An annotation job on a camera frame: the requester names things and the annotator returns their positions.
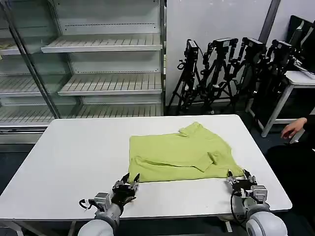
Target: white desk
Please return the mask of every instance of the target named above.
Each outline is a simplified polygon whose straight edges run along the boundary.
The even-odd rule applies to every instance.
[[[288,71],[285,75],[289,80],[289,85],[285,88],[267,124],[263,126],[258,121],[258,124],[260,128],[262,129],[262,133],[261,133],[262,137],[266,137],[268,135],[271,127],[274,124],[289,124],[293,122],[294,120],[296,120],[296,119],[278,119],[278,115],[280,114],[282,108],[284,107],[293,89],[315,89],[315,80],[309,77],[305,72]],[[247,110],[254,116],[254,113],[250,109],[250,107],[248,107]]]
[[[232,147],[236,163],[268,189],[271,210],[291,201],[237,115],[54,120],[0,196],[0,220],[85,220],[79,200],[108,192],[128,170],[132,135],[175,133],[197,121]],[[141,183],[122,218],[230,214],[225,179]]]

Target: shirt sleeve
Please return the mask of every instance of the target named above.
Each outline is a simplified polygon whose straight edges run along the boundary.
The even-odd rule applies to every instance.
[[[307,123],[304,125],[304,129],[307,131],[315,131],[315,115],[309,115],[306,117]]]

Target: folded shirt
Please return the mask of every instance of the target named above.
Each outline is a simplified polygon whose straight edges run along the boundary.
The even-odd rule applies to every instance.
[[[177,134],[130,138],[130,179],[138,173],[140,182],[226,178],[229,170],[243,176],[231,147],[198,122]]]

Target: shelf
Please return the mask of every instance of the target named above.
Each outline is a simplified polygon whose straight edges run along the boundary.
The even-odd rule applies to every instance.
[[[161,104],[154,105],[83,105],[71,118],[159,117]]]
[[[60,88],[63,75],[44,75],[42,79],[47,90],[53,93]],[[34,96],[41,93],[31,75],[0,76],[0,98]]]
[[[43,53],[158,51],[162,49],[160,35],[147,34],[92,34],[63,35],[42,47]]]
[[[160,73],[75,74],[60,96],[160,94]]]
[[[40,48],[45,45],[40,39],[30,38],[25,41],[30,54],[40,52]],[[0,55],[20,55],[20,51],[11,38],[0,39]]]
[[[0,107],[0,126],[23,126],[26,123],[48,125],[53,119],[47,106]]]

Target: glass door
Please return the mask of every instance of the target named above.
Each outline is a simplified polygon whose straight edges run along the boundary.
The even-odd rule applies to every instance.
[[[48,1],[3,0],[0,18],[0,128],[45,128],[72,116],[57,92],[71,75],[62,55],[41,47],[58,35]]]

